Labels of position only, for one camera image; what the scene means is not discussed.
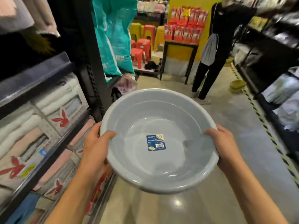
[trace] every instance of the concrete floor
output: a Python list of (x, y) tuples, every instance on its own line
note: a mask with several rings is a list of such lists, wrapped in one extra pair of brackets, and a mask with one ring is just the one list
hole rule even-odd
[[(299, 190), (246, 96), (228, 92), (235, 79), (231, 69), (224, 67), (208, 94), (212, 104), (204, 108), (215, 122), (234, 134), (245, 161), (287, 220), (299, 223)], [(162, 81), (140, 76), (137, 82), (139, 90), (166, 88), (187, 95), (191, 85), (184, 85), (183, 81), (163, 75)], [(226, 177), (216, 167), (206, 180), (176, 195), (145, 193), (118, 178), (100, 224), (116, 223), (243, 224), (246, 221)]]

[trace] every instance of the sneaker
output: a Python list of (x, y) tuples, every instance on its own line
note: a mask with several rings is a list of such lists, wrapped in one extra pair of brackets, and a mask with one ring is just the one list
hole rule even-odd
[(199, 103), (200, 105), (210, 105), (211, 104), (211, 101), (208, 100), (208, 99), (199, 99), (199, 98), (195, 98), (194, 99), (197, 103)]
[(191, 94), (189, 95), (190, 98), (194, 98), (194, 97), (198, 97), (199, 95), (199, 91), (197, 90), (196, 92), (191, 92)]

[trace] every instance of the black pants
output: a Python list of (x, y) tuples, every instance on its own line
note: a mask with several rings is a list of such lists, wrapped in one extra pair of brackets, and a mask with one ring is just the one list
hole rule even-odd
[(199, 93), (199, 96), (198, 96), (199, 99), (202, 99), (202, 100), (205, 99), (211, 86), (213, 85), (217, 76), (219, 75), (219, 72), (223, 68), (225, 61), (226, 61), (226, 57), (216, 59), (214, 61), (214, 63), (212, 63), (210, 66), (207, 66), (201, 62), (199, 63), (199, 66), (197, 68), (196, 75), (194, 78), (194, 83), (192, 86), (192, 92), (196, 92), (198, 90), (201, 82), (204, 79), (204, 76), (206, 75), (207, 71), (209, 70), (209, 72), (207, 73), (207, 78), (204, 82), (204, 85), (202, 86), (202, 89)]

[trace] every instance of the gray plastic basin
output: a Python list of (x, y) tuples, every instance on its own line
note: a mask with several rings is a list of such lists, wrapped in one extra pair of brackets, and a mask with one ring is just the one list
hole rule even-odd
[[(196, 185), (217, 164), (213, 141), (202, 134), (210, 127), (216, 129), (211, 116), (191, 98), (171, 90), (146, 89), (114, 102), (103, 118), (100, 135), (107, 130), (117, 133), (109, 143), (107, 159), (120, 177), (144, 191), (172, 194)], [(163, 135), (164, 143), (157, 134)], [(152, 142), (159, 147), (150, 146)]]

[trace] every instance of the yellow and black floor tape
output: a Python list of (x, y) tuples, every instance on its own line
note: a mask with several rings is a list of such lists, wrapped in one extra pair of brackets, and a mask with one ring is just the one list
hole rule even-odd
[[(240, 79), (239, 76), (237, 75), (237, 69), (236, 67), (234, 66), (234, 64), (231, 64), (230, 65), (234, 75), (236, 76), (237, 79)], [(260, 122), (262, 123), (265, 131), (267, 132), (270, 140), (272, 141), (272, 143), (274, 144), (274, 147), (275, 149), (278, 151), (278, 153), (280, 154), (280, 157), (282, 159), (282, 161), (284, 162), (285, 166), (287, 167), (289, 173), (291, 174), (293, 180), (295, 181), (295, 184), (297, 185), (297, 188), (299, 188), (299, 180), (298, 178), (296, 177), (295, 173), (293, 172), (289, 162), (287, 161), (287, 157), (286, 155), (283, 154), (283, 152), (280, 150), (279, 146), (277, 145), (277, 143), (275, 142), (275, 139), (274, 137), (271, 135), (270, 131), (269, 131), (269, 128), (267, 127), (267, 123), (266, 121), (263, 119), (263, 117), (261, 116), (261, 114), (259, 113), (259, 111), (257, 110), (255, 104), (253, 103), (253, 100), (252, 100), (252, 97), (250, 96), (249, 92), (246, 90), (246, 89), (243, 89), (243, 93), (247, 96), (250, 104), (252, 105), (252, 108), (254, 109), (255, 113), (257, 114)]]

